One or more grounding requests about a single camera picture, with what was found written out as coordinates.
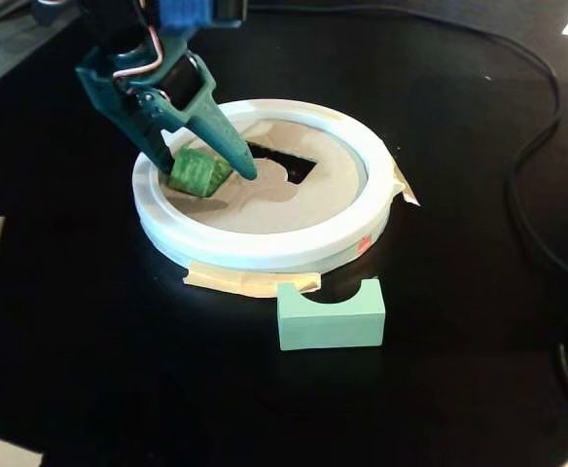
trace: white circular tray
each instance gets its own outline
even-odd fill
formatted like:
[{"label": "white circular tray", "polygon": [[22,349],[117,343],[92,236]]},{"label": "white circular tray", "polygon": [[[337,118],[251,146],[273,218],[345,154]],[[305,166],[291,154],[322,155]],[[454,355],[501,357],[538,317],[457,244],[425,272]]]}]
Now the white circular tray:
[{"label": "white circular tray", "polygon": [[[205,226],[165,198],[157,168],[142,153],[133,168],[135,205],[146,235],[158,250],[187,267],[191,261],[230,269],[270,272],[326,272],[353,261],[379,237],[392,198],[402,185],[383,142],[358,121],[319,105],[277,99],[222,104],[233,122],[283,120],[312,126],[347,143],[366,167],[360,195],[336,216],[286,233],[234,233]],[[172,152],[193,136],[185,128],[167,139]]]}]

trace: light green foam block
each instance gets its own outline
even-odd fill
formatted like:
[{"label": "light green foam block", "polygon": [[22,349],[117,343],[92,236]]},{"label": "light green foam block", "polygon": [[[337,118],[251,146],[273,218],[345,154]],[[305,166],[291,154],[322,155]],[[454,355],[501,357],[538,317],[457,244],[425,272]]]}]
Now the light green foam block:
[{"label": "light green foam block", "polygon": [[210,198],[231,173],[232,167],[220,156],[199,149],[181,148],[167,186],[196,197]]},{"label": "light green foam block", "polygon": [[377,346],[383,342],[385,306],[378,279],[362,281],[358,293],[339,304],[317,304],[293,284],[277,289],[282,350]]}]

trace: green block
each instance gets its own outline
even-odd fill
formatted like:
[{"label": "green block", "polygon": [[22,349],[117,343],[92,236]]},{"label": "green block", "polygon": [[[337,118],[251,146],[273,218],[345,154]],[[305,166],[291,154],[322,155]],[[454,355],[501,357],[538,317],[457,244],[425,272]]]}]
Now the green block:
[{"label": "green block", "polygon": [[282,350],[381,345],[384,322],[378,279],[363,280],[358,293],[339,304],[312,302],[292,284],[280,284],[277,289]]},{"label": "green block", "polygon": [[220,156],[199,149],[181,148],[176,155],[167,186],[189,195],[209,198],[231,173],[232,167]]}]

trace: robotic arm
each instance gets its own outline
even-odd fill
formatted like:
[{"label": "robotic arm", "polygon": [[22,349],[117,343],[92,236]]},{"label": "robotic arm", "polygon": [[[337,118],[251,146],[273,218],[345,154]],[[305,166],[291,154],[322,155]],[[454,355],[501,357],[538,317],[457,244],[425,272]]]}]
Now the robotic arm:
[{"label": "robotic arm", "polygon": [[[37,0],[53,8],[69,0]],[[160,135],[186,126],[243,177],[257,176],[247,143],[212,97],[215,80],[187,41],[199,27],[235,27],[246,0],[77,0],[96,38],[77,74],[93,106],[164,173]]]}]

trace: black table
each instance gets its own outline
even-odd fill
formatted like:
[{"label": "black table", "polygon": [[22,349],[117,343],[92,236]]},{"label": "black table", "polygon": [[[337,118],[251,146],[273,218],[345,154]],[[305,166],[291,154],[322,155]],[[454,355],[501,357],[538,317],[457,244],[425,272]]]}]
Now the black table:
[{"label": "black table", "polygon": [[[508,33],[557,69],[563,124],[519,189],[568,260],[568,1],[408,5]],[[0,81],[1,438],[47,466],[568,459],[550,364],[568,278],[524,252],[502,196],[512,154],[550,115],[526,62],[408,18],[252,15],[198,34],[219,101],[299,99],[359,119],[423,206],[396,200],[377,245],[318,294],[344,300],[378,275],[383,347],[283,353],[274,300],[183,286],[143,234],[136,151],[73,71],[90,46],[73,24]]]}]

